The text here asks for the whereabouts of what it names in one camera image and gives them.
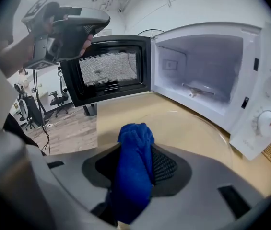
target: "white wall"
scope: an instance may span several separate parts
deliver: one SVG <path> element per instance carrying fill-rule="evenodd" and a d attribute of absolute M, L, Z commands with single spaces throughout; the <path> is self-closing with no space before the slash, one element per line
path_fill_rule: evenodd
<path fill-rule="evenodd" d="M 126 30 L 123 15 L 116 11 L 106 11 L 111 17 L 109 25 L 105 29 L 111 29 L 112 35 L 123 35 Z"/>
<path fill-rule="evenodd" d="M 124 11 L 125 34 L 148 29 L 167 31 L 203 22 L 235 22 L 264 26 L 271 13 L 263 0 L 132 0 Z"/>

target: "microwave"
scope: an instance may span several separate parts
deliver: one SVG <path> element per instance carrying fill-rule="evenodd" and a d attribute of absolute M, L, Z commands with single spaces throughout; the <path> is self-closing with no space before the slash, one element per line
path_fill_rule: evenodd
<path fill-rule="evenodd" d="M 149 38 L 94 38 L 61 62 L 75 106 L 155 91 L 230 133 L 249 160 L 271 142 L 271 24 L 200 23 Z"/>

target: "wooden floor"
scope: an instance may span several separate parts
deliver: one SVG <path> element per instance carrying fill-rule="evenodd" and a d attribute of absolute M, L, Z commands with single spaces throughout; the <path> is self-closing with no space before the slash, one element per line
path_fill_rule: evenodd
<path fill-rule="evenodd" d="M 96 116 L 86 117 L 82 107 L 68 107 L 68 114 L 61 111 L 58 117 L 53 114 L 47 127 L 50 136 L 50 155 L 81 151 L 97 146 Z M 41 128 L 28 129 L 27 136 L 35 141 L 39 148 L 47 143 L 47 137 Z"/>

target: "office chair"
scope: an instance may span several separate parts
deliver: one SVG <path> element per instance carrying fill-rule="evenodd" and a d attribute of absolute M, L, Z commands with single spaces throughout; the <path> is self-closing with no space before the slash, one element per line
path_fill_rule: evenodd
<path fill-rule="evenodd" d="M 62 74 L 62 71 L 59 70 L 58 71 L 58 76 L 59 76 L 59 81 L 60 81 L 60 92 L 62 94 L 62 96 L 58 96 L 58 91 L 54 91 L 52 93 L 50 93 L 49 96 L 54 96 L 54 99 L 51 100 L 51 103 L 50 105 L 58 105 L 58 110 L 57 112 L 55 113 L 55 117 L 58 117 L 58 113 L 64 109 L 66 114 L 68 114 L 68 111 L 67 109 L 65 108 L 65 106 L 63 105 L 65 101 L 68 100 L 68 94 L 63 90 L 63 85 L 62 85 L 62 78 L 63 78 L 63 74 Z"/>
<path fill-rule="evenodd" d="M 35 128 L 34 125 L 33 125 L 33 120 L 31 118 L 31 116 L 29 115 L 29 109 L 26 105 L 26 102 L 25 100 L 21 99 L 18 101 L 19 102 L 19 107 L 20 107 L 20 112 L 21 112 L 21 118 L 20 118 L 20 121 L 24 121 L 24 120 L 27 120 L 27 125 L 25 127 L 25 130 L 28 130 L 28 126 L 30 127 L 30 129 Z"/>

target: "blue towel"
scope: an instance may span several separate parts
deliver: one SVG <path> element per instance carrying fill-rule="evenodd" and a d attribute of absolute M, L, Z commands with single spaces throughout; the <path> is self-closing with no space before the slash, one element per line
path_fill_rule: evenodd
<path fill-rule="evenodd" d="M 121 151 L 111 206 L 116 220 L 130 224 L 150 201 L 154 181 L 150 145 L 154 138 L 145 123 L 127 124 L 121 128 L 118 142 Z"/>

